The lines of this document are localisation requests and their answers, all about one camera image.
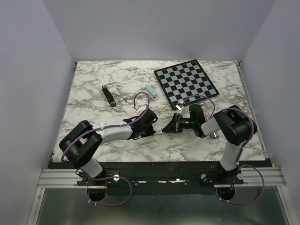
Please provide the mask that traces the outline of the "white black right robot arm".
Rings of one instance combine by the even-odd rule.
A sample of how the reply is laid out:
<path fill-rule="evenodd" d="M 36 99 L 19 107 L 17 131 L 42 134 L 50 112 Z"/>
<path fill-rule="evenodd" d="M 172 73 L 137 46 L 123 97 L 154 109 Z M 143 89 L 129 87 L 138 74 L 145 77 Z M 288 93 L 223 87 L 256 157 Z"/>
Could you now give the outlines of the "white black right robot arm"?
<path fill-rule="evenodd" d="M 205 138 L 222 131 L 227 142 L 220 160 L 222 168 L 215 174 L 218 182 L 227 183 L 233 178 L 232 170 L 238 167 L 243 148 L 257 132 L 257 125 L 236 105 L 213 114 L 209 120 L 205 118 L 200 105 L 191 105 L 189 115 L 189 118 L 184 118 L 175 113 L 162 132 L 179 134 L 184 129 L 191 129 L 197 137 Z"/>

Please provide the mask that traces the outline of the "cream staple box sleeve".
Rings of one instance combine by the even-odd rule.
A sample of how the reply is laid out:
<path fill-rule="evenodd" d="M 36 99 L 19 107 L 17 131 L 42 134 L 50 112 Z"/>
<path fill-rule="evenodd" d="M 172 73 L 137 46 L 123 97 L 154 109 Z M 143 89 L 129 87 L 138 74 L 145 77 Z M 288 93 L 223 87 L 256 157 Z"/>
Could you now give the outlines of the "cream staple box sleeve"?
<path fill-rule="evenodd" d="M 164 132 L 162 131 L 162 129 L 156 130 L 155 135 L 161 135 L 161 134 L 164 134 Z"/>

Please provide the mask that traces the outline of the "black stapler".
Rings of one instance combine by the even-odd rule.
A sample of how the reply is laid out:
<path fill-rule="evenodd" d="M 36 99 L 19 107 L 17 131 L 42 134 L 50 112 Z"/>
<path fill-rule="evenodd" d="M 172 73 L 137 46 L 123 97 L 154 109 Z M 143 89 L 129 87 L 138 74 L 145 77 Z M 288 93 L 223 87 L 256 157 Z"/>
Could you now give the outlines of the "black stapler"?
<path fill-rule="evenodd" d="M 116 102 L 111 94 L 111 92 L 108 90 L 108 88 L 104 85 L 102 86 L 102 91 L 108 101 L 108 103 L 110 104 L 111 107 L 115 107 L 116 106 Z"/>

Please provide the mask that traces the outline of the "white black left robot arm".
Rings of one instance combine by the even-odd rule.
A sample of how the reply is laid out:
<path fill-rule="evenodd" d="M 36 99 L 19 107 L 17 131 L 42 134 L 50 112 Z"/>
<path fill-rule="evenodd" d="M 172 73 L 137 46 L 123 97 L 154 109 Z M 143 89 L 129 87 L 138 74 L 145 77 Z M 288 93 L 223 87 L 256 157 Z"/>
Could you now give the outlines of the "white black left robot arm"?
<path fill-rule="evenodd" d="M 116 141 L 148 137 L 155 134 L 153 123 L 157 115 L 150 109 L 138 116 L 124 119 L 119 125 L 109 125 L 102 129 L 94 129 L 83 120 L 73 128 L 59 143 L 59 148 L 74 169 L 81 169 L 88 175 L 93 185 L 103 182 L 103 167 L 93 157 L 101 144 Z"/>

